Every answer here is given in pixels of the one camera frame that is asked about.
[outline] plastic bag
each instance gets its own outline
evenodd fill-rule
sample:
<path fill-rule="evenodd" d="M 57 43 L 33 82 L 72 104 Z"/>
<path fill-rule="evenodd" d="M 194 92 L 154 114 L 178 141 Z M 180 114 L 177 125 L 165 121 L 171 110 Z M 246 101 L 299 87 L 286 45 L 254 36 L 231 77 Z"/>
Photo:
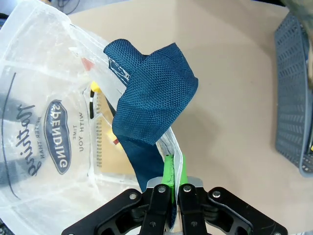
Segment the plastic bag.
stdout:
<path fill-rule="evenodd" d="M 134 176 L 94 170 L 99 117 L 89 119 L 90 82 L 115 109 L 126 89 L 108 68 L 107 44 L 35 0 L 20 3 L 0 30 L 0 218 L 16 235 L 61 234 L 138 188 Z M 175 155 L 179 182 L 182 154 L 171 129 L 159 147 Z"/>

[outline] blue mesh fabric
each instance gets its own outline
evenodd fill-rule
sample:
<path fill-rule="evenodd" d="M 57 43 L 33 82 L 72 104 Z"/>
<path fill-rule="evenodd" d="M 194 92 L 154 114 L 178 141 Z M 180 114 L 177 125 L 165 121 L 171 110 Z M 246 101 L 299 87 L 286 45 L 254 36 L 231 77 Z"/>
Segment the blue mesh fabric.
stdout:
<path fill-rule="evenodd" d="M 104 53 L 128 74 L 112 128 L 144 191 L 148 180 L 163 175 L 156 141 L 192 99 L 198 79 L 176 44 L 142 55 L 129 41 L 119 39 Z M 116 69 L 112 71 L 120 78 Z"/>

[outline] beige table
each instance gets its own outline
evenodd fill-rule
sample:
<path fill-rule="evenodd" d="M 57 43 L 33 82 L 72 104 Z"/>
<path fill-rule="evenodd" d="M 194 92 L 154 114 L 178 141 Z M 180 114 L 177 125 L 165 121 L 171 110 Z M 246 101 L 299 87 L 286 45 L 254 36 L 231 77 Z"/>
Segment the beige table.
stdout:
<path fill-rule="evenodd" d="M 287 10 L 249 0 L 138 0 L 71 16 L 108 41 L 149 54 L 176 42 L 199 88 L 173 125 L 187 171 L 283 224 L 313 229 L 313 179 L 274 148 L 274 31 Z"/>

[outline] gray plastic basket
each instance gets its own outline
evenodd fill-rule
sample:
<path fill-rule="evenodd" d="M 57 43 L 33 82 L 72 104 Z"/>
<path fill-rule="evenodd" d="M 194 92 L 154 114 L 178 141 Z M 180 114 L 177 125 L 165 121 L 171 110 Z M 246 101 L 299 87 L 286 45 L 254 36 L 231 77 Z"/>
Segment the gray plastic basket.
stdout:
<path fill-rule="evenodd" d="M 303 176 L 313 177 L 313 155 L 305 154 L 312 122 L 312 91 L 308 88 L 308 36 L 289 13 L 275 32 L 278 115 L 276 149 L 296 165 Z"/>

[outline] screw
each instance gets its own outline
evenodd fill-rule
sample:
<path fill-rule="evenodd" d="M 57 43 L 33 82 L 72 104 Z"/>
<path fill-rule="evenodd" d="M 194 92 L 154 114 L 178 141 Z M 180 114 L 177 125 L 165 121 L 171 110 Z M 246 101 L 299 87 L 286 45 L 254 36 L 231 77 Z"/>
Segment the screw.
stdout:
<path fill-rule="evenodd" d="M 129 198 L 132 199 L 132 200 L 134 200 L 134 199 L 137 198 L 137 194 L 134 193 L 134 192 L 132 192 L 132 193 L 129 195 Z"/>
<path fill-rule="evenodd" d="M 213 192 L 213 197 L 219 198 L 220 196 L 221 196 L 221 193 L 220 193 L 220 192 L 218 192 L 218 191 L 214 191 L 214 192 Z"/>
<path fill-rule="evenodd" d="M 198 225 L 198 223 L 196 221 L 192 221 L 190 224 L 192 227 L 196 227 Z"/>
<path fill-rule="evenodd" d="M 163 193 L 166 191 L 166 188 L 164 186 L 158 187 L 158 192 Z"/>
<path fill-rule="evenodd" d="M 152 221 L 152 222 L 149 223 L 149 225 L 150 225 L 150 227 L 153 227 L 153 228 L 154 228 L 154 227 L 157 225 L 157 223 L 154 222 L 154 221 Z"/>
<path fill-rule="evenodd" d="M 191 187 L 189 185 L 184 186 L 184 192 L 190 192 Z"/>

